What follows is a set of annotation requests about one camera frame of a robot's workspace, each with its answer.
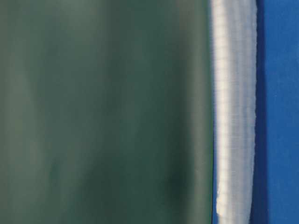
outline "blue surface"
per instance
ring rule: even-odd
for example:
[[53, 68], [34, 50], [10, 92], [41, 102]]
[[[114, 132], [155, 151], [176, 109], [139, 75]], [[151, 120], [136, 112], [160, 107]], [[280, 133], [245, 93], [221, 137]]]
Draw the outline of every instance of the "blue surface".
[[298, 22], [299, 1], [265, 0], [267, 193], [271, 224], [299, 222]]
[[[257, 6], [251, 223], [299, 223], [299, 1], [257, 0]], [[215, 210], [213, 218], [217, 223]]]

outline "green surface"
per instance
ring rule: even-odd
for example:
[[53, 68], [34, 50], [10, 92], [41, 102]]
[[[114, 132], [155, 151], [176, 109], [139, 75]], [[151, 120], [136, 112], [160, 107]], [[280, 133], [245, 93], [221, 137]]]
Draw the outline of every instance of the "green surface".
[[0, 223], [210, 223], [206, 7], [1, 1]]

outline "green panel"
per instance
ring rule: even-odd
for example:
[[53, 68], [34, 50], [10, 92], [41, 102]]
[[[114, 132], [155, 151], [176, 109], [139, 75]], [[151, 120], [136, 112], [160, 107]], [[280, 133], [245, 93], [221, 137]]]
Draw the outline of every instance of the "green panel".
[[210, 223], [206, 1], [0, 12], [0, 223]]

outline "white foam strip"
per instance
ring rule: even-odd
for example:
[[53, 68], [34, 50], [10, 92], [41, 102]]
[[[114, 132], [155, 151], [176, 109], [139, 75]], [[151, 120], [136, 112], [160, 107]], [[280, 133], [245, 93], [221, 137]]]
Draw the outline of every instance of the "white foam strip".
[[256, 104], [255, 0], [211, 0], [220, 224], [248, 224]]

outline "dark green fabric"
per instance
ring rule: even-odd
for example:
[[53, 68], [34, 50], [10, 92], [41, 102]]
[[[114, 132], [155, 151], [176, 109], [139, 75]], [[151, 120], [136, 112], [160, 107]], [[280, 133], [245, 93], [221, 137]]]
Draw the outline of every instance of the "dark green fabric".
[[210, 223], [206, 2], [0, 8], [0, 223]]

